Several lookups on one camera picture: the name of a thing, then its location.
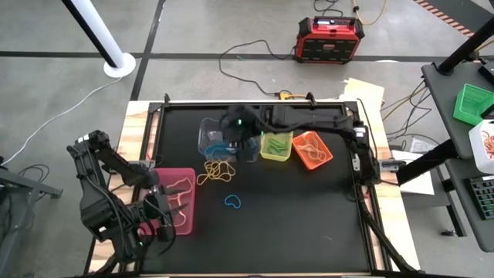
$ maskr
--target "wooden table frame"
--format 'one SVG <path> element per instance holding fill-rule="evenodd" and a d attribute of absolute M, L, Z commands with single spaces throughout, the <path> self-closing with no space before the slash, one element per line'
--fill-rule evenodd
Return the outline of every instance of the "wooden table frame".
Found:
<path fill-rule="evenodd" d="M 385 137 L 384 126 L 382 124 L 381 115 L 378 113 L 379 107 L 375 109 L 369 109 L 368 104 L 370 101 L 365 101 L 366 98 L 361 98 L 366 105 L 367 112 L 369 113 L 369 121 L 372 126 L 374 138 L 376 140 L 378 157 L 381 158 L 389 158 L 391 156 L 391 152 L 387 145 L 387 139 Z M 239 102 L 241 100 L 224 100 L 225 102 Z M 299 100 L 284 100 L 284 102 L 290 101 L 299 101 Z M 120 135 L 120 142 L 118 144 L 118 153 L 122 155 L 128 161 L 139 161 L 139 160 L 148 160 L 153 157 L 154 151 L 154 140 L 157 134 L 157 127 L 159 120 L 159 113 L 151 114 L 148 120 L 150 103 L 156 103 L 160 101 L 131 101 L 127 107 L 125 121 L 123 123 L 122 133 Z M 197 103 L 198 101 L 174 101 L 173 103 Z M 146 151 L 141 151 L 143 138 L 145 137 L 146 126 L 150 125 L 149 133 L 146 134 L 148 138 L 148 144 Z M 396 177 L 392 173 L 381 173 L 381 178 L 385 181 L 396 182 Z M 117 187 L 122 184 L 122 180 L 120 176 L 114 175 L 110 179 L 109 189 Z M 407 262 L 419 269 L 418 259 L 415 254 L 413 239 L 411 238 L 410 229 L 408 226 L 408 220 L 406 218 L 406 213 L 404 211 L 404 205 L 401 200 L 401 193 L 399 187 L 395 185 L 388 185 L 385 183 L 381 183 L 376 185 L 375 188 L 371 188 L 371 190 L 375 191 L 375 195 L 377 196 L 377 203 L 372 203 L 370 199 L 366 199 L 367 207 L 370 212 L 376 212 L 377 214 L 381 214 L 382 218 L 382 226 L 384 227 L 384 231 L 386 232 L 387 237 L 393 243 L 394 247 L 398 250 L 398 252 L 407 260 Z M 129 187 L 122 187 L 114 192 L 119 198 L 122 199 L 124 203 L 129 203 L 132 201 L 132 197 L 134 195 L 134 190 Z M 383 259 L 382 256 L 382 248 L 379 244 L 375 234 L 370 231 L 372 238 L 372 248 L 374 249 L 374 262 L 375 266 L 379 270 L 384 270 L 389 262 L 388 257 Z M 85 273 L 93 272 L 98 270 L 111 256 L 113 253 L 113 247 L 110 241 L 106 242 L 95 242 L 93 240 L 92 247 L 90 249 L 90 254 L 88 256 L 88 261 L 85 268 Z M 127 270 L 132 270 L 134 268 L 133 265 L 127 266 Z M 393 270 L 398 270 L 397 267 L 392 263 Z M 310 273 L 308 275 L 341 275 L 342 273 Z M 364 275 L 366 273 L 354 273 L 354 275 Z"/>

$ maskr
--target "orange striped tape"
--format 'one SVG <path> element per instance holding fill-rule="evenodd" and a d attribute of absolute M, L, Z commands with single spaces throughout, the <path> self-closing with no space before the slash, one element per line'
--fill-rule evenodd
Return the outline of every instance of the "orange striped tape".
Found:
<path fill-rule="evenodd" d="M 454 19 L 450 18 L 449 16 L 445 15 L 444 12 L 440 12 L 438 9 L 434 8 L 433 5 L 429 4 L 425 0 L 414 0 L 415 3 L 419 4 L 422 6 L 422 8 L 425 8 L 428 10 L 431 14 L 437 16 L 439 19 L 441 19 L 443 22 L 448 23 L 451 27 L 454 29 L 457 29 L 460 31 L 461 34 L 471 37 L 473 36 L 473 32 L 465 28 L 463 25 L 459 24 L 456 22 Z"/>

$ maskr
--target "white container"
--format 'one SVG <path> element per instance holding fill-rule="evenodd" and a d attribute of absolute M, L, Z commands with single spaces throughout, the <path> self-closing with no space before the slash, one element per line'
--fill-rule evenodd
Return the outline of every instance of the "white container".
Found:
<path fill-rule="evenodd" d="M 494 174 L 494 120 L 483 120 L 469 131 L 469 136 L 477 168 Z"/>

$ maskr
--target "white pole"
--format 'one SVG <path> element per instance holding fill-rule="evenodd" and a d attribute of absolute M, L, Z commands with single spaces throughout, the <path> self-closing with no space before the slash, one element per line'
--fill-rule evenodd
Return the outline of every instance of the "white pole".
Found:
<path fill-rule="evenodd" d="M 135 58 L 129 53 L 122 53 L 93 3 L 90 0 L 62 2 L 105 59 L 104 72 L 113 78 L 132 73 L 136 66 Z"/>

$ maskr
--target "red portable power station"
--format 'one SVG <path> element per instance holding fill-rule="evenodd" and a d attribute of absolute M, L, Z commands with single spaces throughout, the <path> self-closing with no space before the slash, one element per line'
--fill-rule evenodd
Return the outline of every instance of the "red portable power station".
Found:
<path fill-rule="evenodd" d="M 363 37 L 362 23 L 354 17 L 305 18 L 299 22 L 295 60 L 300 63 L 348 63 Z"/>

